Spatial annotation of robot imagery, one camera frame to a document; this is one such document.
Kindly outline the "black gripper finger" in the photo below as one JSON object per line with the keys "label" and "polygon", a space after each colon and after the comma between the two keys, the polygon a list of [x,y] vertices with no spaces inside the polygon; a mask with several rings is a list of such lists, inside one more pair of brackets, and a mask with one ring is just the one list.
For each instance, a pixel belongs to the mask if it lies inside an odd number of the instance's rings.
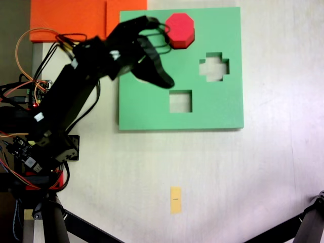
{"label": "black gripper finger", "polygon": [[157,18],[154,17],[146,17],[146,27],[145,29],[157,29],[161,26],[161,23]]}
{"label": "black gripper finger", "polygon": [[174,87],[174,80],[164,70],[161,58],[150,40],[140,35],[137,39],[144,57],[134,66],[132,74],[143,81],[164,89]]}

